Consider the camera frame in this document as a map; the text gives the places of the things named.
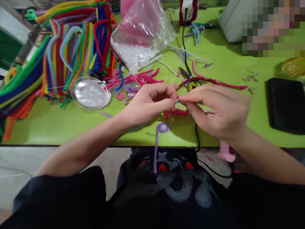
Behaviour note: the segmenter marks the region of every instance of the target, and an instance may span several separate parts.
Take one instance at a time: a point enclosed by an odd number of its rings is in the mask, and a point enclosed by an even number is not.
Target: pliers
[[[192,78],[193,76],[191,76],[189,73],[187,73],[187,71],[185,71],[182,67],[179,67],[181,74],[186,78]],[[195,82],[189,82],[188,85],[186,85],[189,89],[189,91],[193,90],[194,88],[197,87],[197,85],[195,84]]]

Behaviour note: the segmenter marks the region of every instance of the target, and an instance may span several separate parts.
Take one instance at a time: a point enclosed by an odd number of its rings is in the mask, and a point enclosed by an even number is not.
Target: table surface
[[[198,23],[207,23],[214,21],[219,16],[219,11],[223,8],[208,8],[200,10]],[[182,47],[182,27],[175,26],[179,31],[178,38],[173,41],[172,45]],[[279,147],[302,148],[305,147],[305,135],[295,135],[270,127],[268,121],[267,102],[265,81],[272,77],[285,76],[281,73],[280,64],[286,58],[269,57],[254,58],[251,56],[241,55],[241,44],[228,44],[220,29],[206,30],[201,33],[200,41],[194,46],[194,38],[185,39],[186,49],[196,56],[209,58],[209,63],[214,64],[209,68],[203,68],[204,63],[198,61],[196,64],[197,71],[206,77],[223,81],[228,84],[238,85],[240,83],[257,87],[255,94],[252,96],[251,111],[247,124],[254,131],[266,138]],[[169,49],[164,50],[162,61],[168,64],[172,69],[178,71],[179,66],[186,68],[182,60],[178,59],[176,53]],[[188,60],[188,65],[192,66],[192,61]],[[174,82],[180,84],[183,80],[174,76],[166,67],[155,63],[147,69],[156,70],[160,67],[160,73],[155,77],[156,80],[164,80],[170,84]],[[259,82],[244,82],[243,77],[250,75],[247,69],[259,73],[257,79]],[[178,95],[186,94],[186,88],[178,90]],[[250,95],[246,89],[241,93]],[[65,109],[59,108],[56,102],[48,102],[46,99],[38,98],[28,117],[24,120],[15,122],[11,138],[9,141],[2,142],[8,145],[61,145],[67,140],[78,134],[94,127],[103,122],[107,117],[100,115],[105,112],[110,115],[119,113],[124,108],[124,101],[118,101],[113,97],[111,103],[104,109],[91,112],[80,108],[76,103],[70,103]],[[159,123],[166,122],[170,129],[167,133],[159,136],[159,146],[164,147],[195,147],[196,135],[194,131],[194,120],[188,116],[171,115],[169,120],[165,121],[165,116],[160,114],[151,123],[141,130],[133,133],[122,135],[113,146],[154,146],[156,127]],[[206,132],[199,130],[201,146],[218,147],[219,139],[216,139]]]

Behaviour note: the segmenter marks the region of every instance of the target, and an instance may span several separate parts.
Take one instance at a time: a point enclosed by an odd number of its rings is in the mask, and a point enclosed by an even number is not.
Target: forearm
[[[249,127],[227,143],[260,177],[277,183],[305,185],[305,167]]]
[[[36,175],[67,177],[78,174],[129,128],[119,115],[104,121],[58,147]]]

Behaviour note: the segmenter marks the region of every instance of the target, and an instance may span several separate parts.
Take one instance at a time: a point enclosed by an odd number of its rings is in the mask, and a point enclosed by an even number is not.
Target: yellow container
[[[284,61],[282,71],[286,75],[298,78],[305,75],[305,57],[293,57]]]

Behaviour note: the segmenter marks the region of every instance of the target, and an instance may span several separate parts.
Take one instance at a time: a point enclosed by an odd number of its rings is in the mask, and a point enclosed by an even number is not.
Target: smartphone
[[[266,82],[270,126],[305,135],[305,95],[301,82],[271,78]]]

